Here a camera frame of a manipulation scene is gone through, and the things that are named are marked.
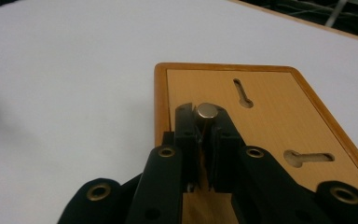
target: wooden board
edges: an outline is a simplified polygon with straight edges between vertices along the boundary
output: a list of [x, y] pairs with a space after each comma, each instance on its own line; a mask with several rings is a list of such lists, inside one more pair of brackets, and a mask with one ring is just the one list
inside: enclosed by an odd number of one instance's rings
[[[251, 108], [240, 104], [241, 82]], [[247, 145], [268, 150], [295, 181], [315, 191], [339, 180], [358, 188], [358, 149], [300, 73], [291, 67], [160, 63], [155, 70], [155, 136], [174, 130], [174, 109], [186, 103], [220, 105]], [[291, 165], [284, 153], [328, 154], [333, 161]], [[236, 223], [229, 194], [207, 188], [184, 195], [183, 223]]]

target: gold grommet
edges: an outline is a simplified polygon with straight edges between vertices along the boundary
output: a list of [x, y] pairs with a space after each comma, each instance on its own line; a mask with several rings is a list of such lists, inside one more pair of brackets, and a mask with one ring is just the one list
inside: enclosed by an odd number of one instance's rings
[[158, 151], [160, 157], [171, 157], [175, 154], [175, 150], [170, 147], [162, 148]]
[[358, 196], [348, 189], [332, 187], [330, 193], [343, 203], [358, 204]]
[[90, 201], [100, 201], [110, 194], [110, 186], [106, 183], [96, 184], [87, 191], [87, 198]]
[[262, 157], [264, 157], [264, 152], [261, 151], [260, 149], [257, 149], [257, 148], [248, 148], [248, 149], [246, 149], [246, 154], [248, 154], [248, 156], [253, 157], [253, 158], [262, 158]]

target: keyhole slot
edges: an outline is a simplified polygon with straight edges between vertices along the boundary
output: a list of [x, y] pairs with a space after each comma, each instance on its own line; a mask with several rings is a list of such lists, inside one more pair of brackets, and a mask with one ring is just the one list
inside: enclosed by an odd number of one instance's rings
[[235, 78], [234, 85], [237, 89], [238, 95], [240, 96], [240, 105], [245, 108], [252, 108], [254, 106], [254, 103], [246, 95], [245, 89], [243, 88], [240, 80]]
[[283, 157], [290, 165], [296, 168], [301, 167], [303, 162], [334, 161], [334, 156], [330, 153], [300, 154], [293, 150], [284, 151]]

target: white table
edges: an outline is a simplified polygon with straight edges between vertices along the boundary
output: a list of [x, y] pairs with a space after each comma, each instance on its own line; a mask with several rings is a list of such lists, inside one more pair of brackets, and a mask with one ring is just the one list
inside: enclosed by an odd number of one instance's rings
[[358, 146], [358, 39], [225, 0], [0, 7], [0, 223], [54, 223], [153, 148], [160, 62], [290, 65]]

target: white surface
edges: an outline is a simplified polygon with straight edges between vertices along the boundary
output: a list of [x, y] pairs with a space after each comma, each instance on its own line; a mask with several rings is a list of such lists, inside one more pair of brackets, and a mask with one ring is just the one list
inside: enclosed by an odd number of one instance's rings
[[290, 65], [358, 146], [358, 40], [223, 0], [0, 7], [0, 223], [54, 223], [154, 144], [160, 62]]

